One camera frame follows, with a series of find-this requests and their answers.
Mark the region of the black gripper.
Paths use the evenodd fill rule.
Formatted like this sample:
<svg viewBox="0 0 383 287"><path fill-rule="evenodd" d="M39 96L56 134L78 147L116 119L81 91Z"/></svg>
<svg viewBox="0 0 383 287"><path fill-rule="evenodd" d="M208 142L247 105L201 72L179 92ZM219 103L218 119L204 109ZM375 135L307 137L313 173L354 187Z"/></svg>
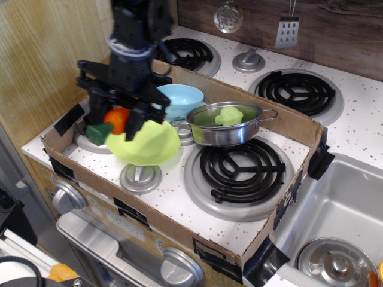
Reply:
<svg viewBox="0 0 383 287"><path fill-rule="evenodd" d="M158 91L156 81L167 79L168 75L153 72L151 64L151 58L128 60L118 56L111 56L108 64L79 60L77 86L89 95L89 124L103 123L113 104L130 110L125 141L132 141L148 120L162 124L171 101Z"/></svg>

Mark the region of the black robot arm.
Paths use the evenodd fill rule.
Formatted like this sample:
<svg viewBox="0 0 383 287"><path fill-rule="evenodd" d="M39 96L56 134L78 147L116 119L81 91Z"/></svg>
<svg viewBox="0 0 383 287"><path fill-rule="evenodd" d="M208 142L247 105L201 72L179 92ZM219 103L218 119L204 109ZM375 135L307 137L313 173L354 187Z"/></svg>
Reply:
<svg viewBox="0 0 383 287"><path fill-rule="evenodd" d="M78 61L77 86L89 94L92 125L100 124L113 104L130 111L124 132L131 141L146 121L163 123L171 103L157 88L171 82L169 73L154 72L152 63L156 47L163 47L174 20L168 1L111 1L111 9L110 61Z"/></svg>

